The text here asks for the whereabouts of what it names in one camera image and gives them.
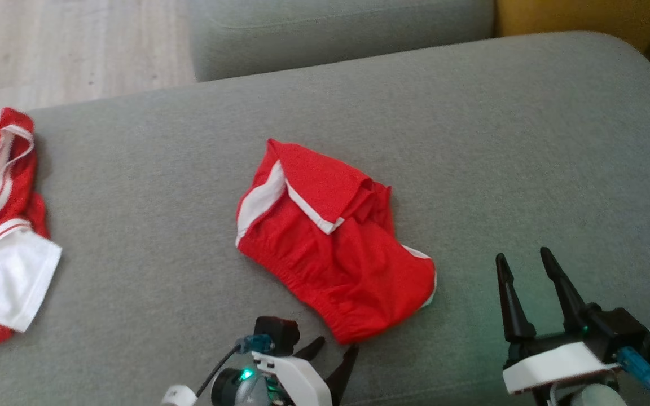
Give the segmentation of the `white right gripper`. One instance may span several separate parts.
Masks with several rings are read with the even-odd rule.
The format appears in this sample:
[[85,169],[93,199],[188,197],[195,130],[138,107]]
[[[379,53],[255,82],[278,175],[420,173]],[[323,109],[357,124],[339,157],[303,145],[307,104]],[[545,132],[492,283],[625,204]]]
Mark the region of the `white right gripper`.
[[[539,250],[547,277],[553,282],[563,315],[563,329],[568,333],[585,333],[588,325],[583,316],[586,304],[570,278],[548,247]],[[622,372],[619,363],[601,361],[579,339],[567,334],[550,334],[544,343],[536,342],[536,331],[526,318],[515,291],[514,276],[503,253],[496,256],[496,274],[503,331],[508,358],[503,368],[503,381],[510,395],[554,390],[557,395],[570,395],[588,385],[612,385]]]

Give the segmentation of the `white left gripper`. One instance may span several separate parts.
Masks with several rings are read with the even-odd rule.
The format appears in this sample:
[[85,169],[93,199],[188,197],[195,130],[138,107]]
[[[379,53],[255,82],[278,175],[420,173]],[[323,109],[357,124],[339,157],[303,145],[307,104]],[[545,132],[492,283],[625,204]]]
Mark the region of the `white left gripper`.
[[325,337],[317,337],[292,356],[253,352],[246,367],[224,368],[212,383],[212,406],[340,406],[359,346],[351,345],[323,380],[309,362],[325,342]]

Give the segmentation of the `red shorts with white trim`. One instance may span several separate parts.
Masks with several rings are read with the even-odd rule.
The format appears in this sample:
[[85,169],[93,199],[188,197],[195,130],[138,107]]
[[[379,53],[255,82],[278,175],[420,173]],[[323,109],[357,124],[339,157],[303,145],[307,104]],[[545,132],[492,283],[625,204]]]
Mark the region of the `red shorts with white trim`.
[[392,189],[327,155],[267,141],[236,213],[236,247],[314,309],[342,345],[429,305],[435,262],[401,244]]

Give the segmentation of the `large grey sofa seat cushion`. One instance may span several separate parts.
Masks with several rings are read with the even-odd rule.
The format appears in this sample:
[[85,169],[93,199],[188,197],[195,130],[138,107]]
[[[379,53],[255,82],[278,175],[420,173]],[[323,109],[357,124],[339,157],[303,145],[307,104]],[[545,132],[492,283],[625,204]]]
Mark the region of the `large grey sofa seat cushion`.
[[495,257],[539,334],[563,317],[539,249],[586,302],[650,329],[650,62],[619,39],[488,39],[29,111],[63,249],[31,328],[0,345],[0,406],[157,406],[196,390],[258,316],[343,347],[235,246],[269,138],[393,188],[433,303],[361,345],[343,406],[533,406],[505,389]]

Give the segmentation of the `wide yellow sofa backrest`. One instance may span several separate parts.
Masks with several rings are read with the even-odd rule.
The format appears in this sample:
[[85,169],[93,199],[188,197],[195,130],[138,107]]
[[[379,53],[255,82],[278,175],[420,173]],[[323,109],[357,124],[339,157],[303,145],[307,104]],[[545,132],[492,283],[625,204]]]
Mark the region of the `wide yellow sofa backrest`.
[[499,37],[591,31],[650,46],[650,0],[495,0],[495,10]]

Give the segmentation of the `grey sofa backrest cushion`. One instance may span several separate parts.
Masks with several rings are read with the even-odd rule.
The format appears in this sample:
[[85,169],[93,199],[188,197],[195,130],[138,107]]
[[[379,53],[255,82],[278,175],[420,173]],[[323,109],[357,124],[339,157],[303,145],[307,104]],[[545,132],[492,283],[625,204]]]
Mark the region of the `grey sofa backrest cushion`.
[[495,0],[188,0],[199,82],[490,38]]

